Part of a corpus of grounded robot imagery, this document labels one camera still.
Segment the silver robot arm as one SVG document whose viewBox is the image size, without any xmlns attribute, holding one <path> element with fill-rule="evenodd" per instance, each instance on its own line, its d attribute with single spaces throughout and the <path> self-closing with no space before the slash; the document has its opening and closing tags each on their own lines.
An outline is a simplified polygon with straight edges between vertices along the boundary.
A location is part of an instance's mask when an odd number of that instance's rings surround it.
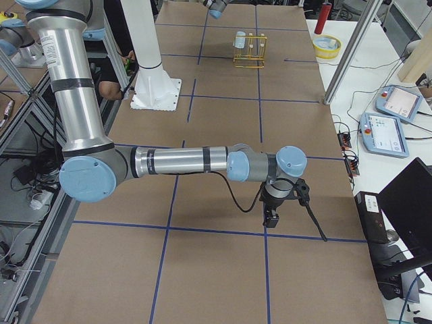
<svg viewBox="0 0 432 324">
<path fill-rule="evenodd" d="M 238 182 L 262 182 L 265 194 L 285 199 L 307 165 L 304 152 L 285 146 L 257 153 L 245 144 L 198 148 L 118 147 L 103 127 L 92 81 L 84 32 L 104 22 L 100 1 L 22 1 L 29 27 L 43 46 L 66 135 L 62 189 L 72 198 L 94 203 L 124 181 L 147 175 L 211 173 L 224 170 Z"/>
<path fill-rule="evenodd" d="M 202 0 L 201 3 L 209 10 L 209 15 L 219 19 L 231 0 Z"/>
</svg>

